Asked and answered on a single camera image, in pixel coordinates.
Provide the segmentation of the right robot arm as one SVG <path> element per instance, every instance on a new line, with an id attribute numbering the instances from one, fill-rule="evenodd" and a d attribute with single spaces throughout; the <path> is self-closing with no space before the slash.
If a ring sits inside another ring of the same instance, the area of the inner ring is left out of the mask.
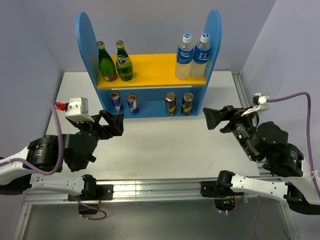
<path id="1" fill-rule="evenodd" d="M 227 124 L 219 131 L 232 133 L 250 161 L 263 161 L 263 169 L 280 181 L 251 178 L 222 170 L 217 180 L 203 181 L 203 197 L 227 197 L 233 193 L 260 195 L 287 203 L 289 208 L 304 215 L 319 215 L 320 198 L 314 186 L 303 153 L 288 142 L 289 134 L 272 121 L 259 123 L 259 115 L 249 108 L 227 105 L 222 109 L 205 107 L 203 113 L 209 130 L 221 122 Z"/>

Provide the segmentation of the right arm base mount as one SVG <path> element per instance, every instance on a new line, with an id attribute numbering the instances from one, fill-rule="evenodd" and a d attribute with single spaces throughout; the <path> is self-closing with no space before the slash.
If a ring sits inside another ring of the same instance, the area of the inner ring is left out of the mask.
<path id="1" fill-rule="evenodd" d="M 216 180 L 201 181 L 200 194 L 204 198 L 213 198 L 214 207 L 219 213 L 228 213 L 236 208 L 236 194 L 229 188 L 218 186 Z"/>

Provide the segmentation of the aluminium side rail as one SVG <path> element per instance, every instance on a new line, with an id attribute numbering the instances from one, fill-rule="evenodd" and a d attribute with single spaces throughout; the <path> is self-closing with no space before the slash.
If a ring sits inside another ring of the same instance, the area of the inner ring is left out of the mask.
<path id="1" fill-rule="evenodd" d="M 247 108 L 250 106 L 250 102 L 248 101 L 248 98 L 247 98 L 247 95 L 245 93 L 245 89 L 244 89 L 244 86 L 243 86 L 243 83 L 242 83 L 242 80 L 241 80 L 241 76 L 240 76 L 240 71 L 232 71 L 231 72 L 231 75 L 232 75 L 232 78 L 233 78 L 233 81 L 234 81 L 234 84 L 235 84 L 235 88 L 236 88 L 236 91 L 237 91 L 237 94 L 238 94 L 238 98 L 239 98 L 239 101 L 240 101 L 240 104 L 243 108 Z M 259 176 L 260 177 L 270 177 L 272 176 L 272 174 L 265 170 L 263 168 L 263 164 L 265 163 L 265 160 L 262 160 L 262 161 L 258 161 L 256 162 L 256 165 L 257 165 L 257 169 L 258 169 L 258 172 L 259 172 Z"/>

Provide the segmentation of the black can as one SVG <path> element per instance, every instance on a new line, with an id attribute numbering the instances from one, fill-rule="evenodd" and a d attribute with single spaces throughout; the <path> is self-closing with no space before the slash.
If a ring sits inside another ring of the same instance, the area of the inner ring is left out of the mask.
<path id="1" fill-rule="evenodd" d="M 167 114 L 174 116 L 176 114 L 176 95 L 173 92 L 168 92 L 164 99 Z"/>
<path id="2" fill-rule="evenodd" d="M 181 114 L 188 116 L 191 114 L 193 107 L 194 95 L 190 92 L 186 92 L 182 97 Z"/>

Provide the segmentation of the green glass bottle orange label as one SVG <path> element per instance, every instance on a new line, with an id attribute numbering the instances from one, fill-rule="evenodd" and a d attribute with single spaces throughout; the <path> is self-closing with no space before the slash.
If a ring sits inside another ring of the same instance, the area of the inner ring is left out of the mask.
<path id="1" fill-rule="evenodd" d="M 117 79 L 117 70 L 114 61 L 106 51 L 103 41 L 98 41 L 97 47 L 100 73 L 105 81 L 113 82 Z"/>

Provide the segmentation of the black can front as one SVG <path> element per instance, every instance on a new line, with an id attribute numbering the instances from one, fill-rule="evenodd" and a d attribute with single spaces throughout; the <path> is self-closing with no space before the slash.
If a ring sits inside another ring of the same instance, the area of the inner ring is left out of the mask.
<path id="1" fill-rule="evenodd" d="M 188 116 L 191 114 L 193 107 L 194 95 L 190 92 L 186 92 L 182 97 L 181 114 Z"/>

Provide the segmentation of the Red Bull can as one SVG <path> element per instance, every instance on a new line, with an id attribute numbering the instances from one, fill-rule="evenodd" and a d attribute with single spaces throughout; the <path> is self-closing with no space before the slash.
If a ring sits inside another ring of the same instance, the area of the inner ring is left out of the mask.
<path id="1" fill-rule="evenodd" d="M 127 96 L 127 103 L 132 115 L 137 115 L 139 113 L 138 98 L 135 94 L 131 93 Z"/>
<path id="2" fill-rule="evenodd" d="M 121 95 L 118 91 L 113 91 L 110 94 L 112 105 L 117 113 L 122 113 L 124 111 L 124 106 L 121 101 Z"/>

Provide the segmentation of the clear bottle blue label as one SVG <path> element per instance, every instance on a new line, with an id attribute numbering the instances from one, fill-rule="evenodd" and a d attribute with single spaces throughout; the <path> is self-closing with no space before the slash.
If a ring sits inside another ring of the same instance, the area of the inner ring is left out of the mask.
<path id="1" fill-rule="evenodd" d="M 194 46 L 193 59 L 189 73 L 192 78 L 201 79 L 204 76 L 210 52 L 210 35 L 208 33 L 203 33 L 200 40 Z"/>
<path id="2" fill-rule="evenodd" d="M 189 77 L 193 53 L 192 35 L 185 33 L 176 52 L 175 77 L 177 79 L 186 80 Z"/>

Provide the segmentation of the clear bottle blue label left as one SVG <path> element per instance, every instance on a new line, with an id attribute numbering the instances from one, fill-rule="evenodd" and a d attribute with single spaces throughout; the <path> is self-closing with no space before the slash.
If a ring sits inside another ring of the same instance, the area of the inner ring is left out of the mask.
<path id="1" fill-rule="evenodd" d="M 176 52 L 175 77 L 177 79 L 186 80 L 189 77 L 193 53 L 192 35 L 185 33 Z"/>

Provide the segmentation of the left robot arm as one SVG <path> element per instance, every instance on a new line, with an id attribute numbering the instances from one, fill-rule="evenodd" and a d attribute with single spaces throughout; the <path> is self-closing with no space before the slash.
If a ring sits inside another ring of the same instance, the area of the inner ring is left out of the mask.
<path id="1" fill-rule="evenodd" d="M 100 110 L 89 115 L 80 110 L 67 110 L 66 119 L 79 131 L 45 135 L 29 143 L 20 152 L 0 161 L 1 195 L 21 195 L 26 190 L 66 193 L 91 200 L 98 193 L 97 180 L 90 174 L 68 178 L 56 176 L 66 164 L 71 172 L 87 168 L 95 162 L 93 155 L 100 140 L 121 136 L 124 114 Z"/>

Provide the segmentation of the clear bottle blue label right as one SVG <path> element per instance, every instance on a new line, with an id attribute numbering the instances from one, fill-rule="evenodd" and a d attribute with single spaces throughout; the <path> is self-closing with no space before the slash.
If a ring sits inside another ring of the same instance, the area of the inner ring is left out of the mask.
<path id="1" fill-rule="evenodd" d="M 194 46 L 193 59 L 189 73 L 192 78 L 201 79 L 204 76 L 210 52 L 210 35 L 208 33 L 203 33 L 200 40 Z"/>

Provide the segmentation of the aluminium front rail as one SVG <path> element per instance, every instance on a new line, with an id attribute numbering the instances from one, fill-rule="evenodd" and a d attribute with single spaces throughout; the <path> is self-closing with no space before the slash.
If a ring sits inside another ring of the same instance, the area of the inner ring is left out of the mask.
<path id="1" fill-rule="evenodd" d="M 113 186 L 112 199 L 102 199 L 102 203 L 156 202 L 203 200 L 202 181 L 215 181 L 217 178 L 176 178 L 155 180 L 98 180 L 97 185 Z M 69 201 L 66 193 L 49 191 L 28 191 L 23 205 L 75 204 Z"/>

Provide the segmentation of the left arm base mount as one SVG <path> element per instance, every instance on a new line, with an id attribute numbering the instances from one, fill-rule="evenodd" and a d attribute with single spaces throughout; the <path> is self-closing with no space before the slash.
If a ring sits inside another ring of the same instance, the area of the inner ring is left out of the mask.
<path id="1" fill-rule="evenodd" d="M 113 199 L 114 186 L 112 184 L 97 185 L 94 193 L 82 193 L 81 195 L 75 196 L 75 198 L 80 201 L 98 201 L 98 203 L 89 204 L 90 207 L 99 209 L 101 202 L 106 200 L 110 201 Z M 80 214 L 95 215 L 98 213 L 97 210 L 90 209 L 88 207 L 78 204 L 78 212 Z"/>

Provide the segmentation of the blue and yellow shelf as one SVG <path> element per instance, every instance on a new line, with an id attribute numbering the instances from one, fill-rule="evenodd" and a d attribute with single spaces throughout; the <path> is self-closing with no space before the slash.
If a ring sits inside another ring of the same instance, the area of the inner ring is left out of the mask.
<path id="1" fill-rule="evenodd" d="M 125 118 L 159 118 L 167 117 L 165 95 L 172 92 L 176 95 L 176 116 L 182 116 L 181 105 L 185 93 L 192 93 L 194 101 L 191 116 L 200 113 L 201 105 L 208 88 L 210 78 L 218 58 L 222 40 L 222 19 L 217 9 L 207 17 L 204 32 L 210 35 L 210 56 L 201 79 L 189 77 L 179 80 L 175 77 L 176 54 L 132 54 L 133 79 L 123 81 L 119 78 L 112 82 L 105 81 L 99 70 L 97 39 L 89 16 L 79 12 L 76 18 L 75 32 L 78 49 L 88 72 L 94 90 L 102 107 L 115 113 L 110 94 L 120 93 L 124 106 Z M 132 115 L 127 102 L 129 94 L 137 96 L 139 113 Z"/>

